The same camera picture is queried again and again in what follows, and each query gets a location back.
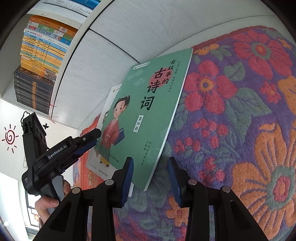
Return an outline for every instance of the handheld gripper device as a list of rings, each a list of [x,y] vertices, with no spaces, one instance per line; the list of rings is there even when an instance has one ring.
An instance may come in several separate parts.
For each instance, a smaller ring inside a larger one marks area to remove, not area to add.
[[[127,201],[133,159],[128,157],[123,168],[114,172],[112,179],[84,191],[73,188],[64,198],[61,174],[96,145],[101,131],[94,129],[82,137],[68,137],[48,149],[46,132],[35,113],[24,118],[22,127],[28,166],[22,175],[25,190],[29,194],[45,195],[60,202],[55,210],[48,210],[51,216],[34,241],[86,241],[90,206],[93,206],[92,240],[116,241],[112,208],[122,208]]]
[[[175,201],[189,208],[185,241],[209,241],[209,206],[214,208],[216,241],[268,241],[256,220],[228,186],[205,187],[179,169],[175,158],[168,161]]]

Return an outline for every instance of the screw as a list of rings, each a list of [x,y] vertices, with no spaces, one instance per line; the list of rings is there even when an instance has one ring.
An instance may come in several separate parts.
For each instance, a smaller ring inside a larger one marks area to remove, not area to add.
[[[109,180],[105,181],[105,184],[107,186],[111,186],[113,183],[114,183],[114,181],[112,179],[109,179]]]
[[[224,187],[222,187],[222,191],[223,192],[230,192],[230,187],[224,186]]]
[[[190,185],[196,185],[196,184],[197,184],[197,181],[196,181],[195,179],[190,179],[190,180],[188,181],[188,183],[189,183]]]
[[[73,188],[72,193],[74,194],[80,193],[80,188]]]

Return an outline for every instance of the green book cover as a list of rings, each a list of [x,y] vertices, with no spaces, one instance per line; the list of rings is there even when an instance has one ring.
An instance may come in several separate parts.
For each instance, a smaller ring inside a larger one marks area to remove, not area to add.
[[[147,190],[163,150],[193,49],[131,68],[118,91],[94,147],[98,161],[121,169],[134,160],[132,182]]]

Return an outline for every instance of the human hand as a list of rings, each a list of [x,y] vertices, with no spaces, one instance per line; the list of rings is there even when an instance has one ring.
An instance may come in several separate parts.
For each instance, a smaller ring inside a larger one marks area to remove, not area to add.
[[[63,189],[64,189],[65,195],[67,195],[71,191],[71,185],[66,180],[64,180]],[[56,207],[57,205],[59,205],[58,200],[55,200],[47,196],[43,196],[37,202],[35,202],[35,209],[38,212],[43,223],[45,223],[50,216],[47,209]]]

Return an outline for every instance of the floral fabric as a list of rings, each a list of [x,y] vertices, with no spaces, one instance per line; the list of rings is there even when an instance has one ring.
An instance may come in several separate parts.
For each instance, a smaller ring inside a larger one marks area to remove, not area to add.
[[[185,240],[189,210],[173,198],[170,156],[204,185],[230,186],[269,240],[285,240],[296,223],[296,47],[254,26],[193,49],[149,188],[114,209],[116,240]],[[213,223],[210,209],[211,240]]]

